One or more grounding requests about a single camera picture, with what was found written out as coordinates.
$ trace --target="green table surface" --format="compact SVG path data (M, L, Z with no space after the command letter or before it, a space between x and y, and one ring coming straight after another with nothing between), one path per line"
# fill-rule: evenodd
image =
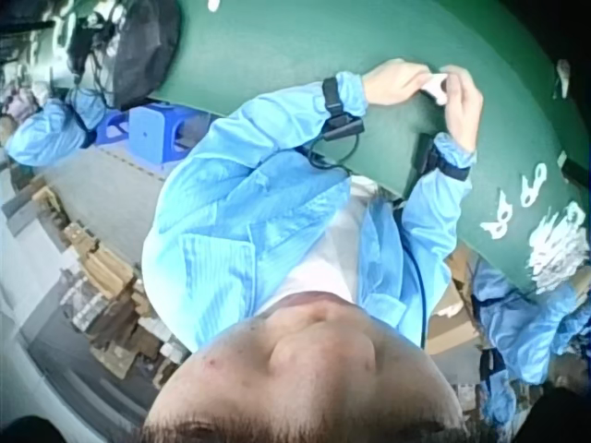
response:
M550 210L581 193L563 180L562 150L588 162L588 135L573 101L554 101L554 67L533 37L494 0L178 0L181 43L157 99L229 114L248 99L323 79L341 70L364 73L394 57L468 68L485 97L474 189L458 226L461 240L517 285L531 280L528 237ZM366 132L347 166L408 196L417 136L445 129L443 111L417 95L393 107L370 107ZM320 146L340 158L347 139ZM549 178L537 202L521 207L521 175L537 163ZM498 241L480 228L496 221L499 192L513 203L509 232Z

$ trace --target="black cable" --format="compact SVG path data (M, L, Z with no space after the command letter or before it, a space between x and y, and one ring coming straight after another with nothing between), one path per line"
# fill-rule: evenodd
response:
M355 145L353 146L353 148L349 151L349 153L347 155L345 155L344 157L342 157L339 161L337 161L335 164L328 164L325 162L319 162L317 160L317 156L319 155L318 153L314 152L314 148L316 147L316 145L318 144L318 142L322 140L322 138L317 138L316 140L314 140L312 142L312 145L310 146L309 150L308 150L308 161L310 162L310 164L312 166L314 166L317 169L321 169L323 171L328 171L330 169L334 169L334 168L342 168L344 169L346 172L349 172L349 170L344 166L344 163L349 160L351 157L353 157L353 154L356 153L357 148L359 148L359 134L355 135Z
M415 256L413 253L410 252L410 249L403 243L403 250L404 252L410 257L411 261L413 262L413 266L415 266L416 276L418 277L418 285L420 286L421 290L421 304L423 307L423 328L421 331L421 349L425 349L425 343L427 341L427 295L425 294L425 285L423 283L423 276L421 275L421 271L418 267L418 263L416 263Z

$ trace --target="blue plastic stool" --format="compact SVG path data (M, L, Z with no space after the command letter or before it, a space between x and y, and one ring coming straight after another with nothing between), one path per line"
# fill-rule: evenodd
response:
M133 108L129 111L129 150L152 164L183 160L191 147L177 141L178 129L199 114L204 113L186 106L162 103Z
M94 144L108 145L111 143L116 143L117 141L126 140L128 138L128 133L127 130L122 127L122 124L127 122L127 120L127 113L122 113L116 109L107 110L104 118L96 128L96 140L94 141ZM119 134L116 136L110 136L110 127L115 127L119 131Z

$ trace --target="blue jacket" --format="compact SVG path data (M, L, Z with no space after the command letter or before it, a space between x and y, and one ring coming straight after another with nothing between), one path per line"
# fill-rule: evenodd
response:
M529 300L483 259L476 264L473 292L488 340L511 375L527 383L546 380L551 355L563 353L591 316L591 298L575 310L576 292L568 282Z
M99 125L106 111L100 97L89 90L71 90L64 102L49 99L8 140L7 154L21 164L47 166L82 147L86 132L67 104L72 105L89 130Z
M360 76L343 72L337 79L345 110L364 115ZM142 274L156 312L189 350L253 316L349 199L344 171L315 169L294 150L317 137L328 117L320 83L263 94L216 120L166 180ZM461 168L475 161L446 134L436 142ZM420 267L430 313L450 282L443 260L455 248L469 189L469 181L434 171L418 181L401 226L383 198L365 214L358 303L414 343L421 338L421 296L402 242Z

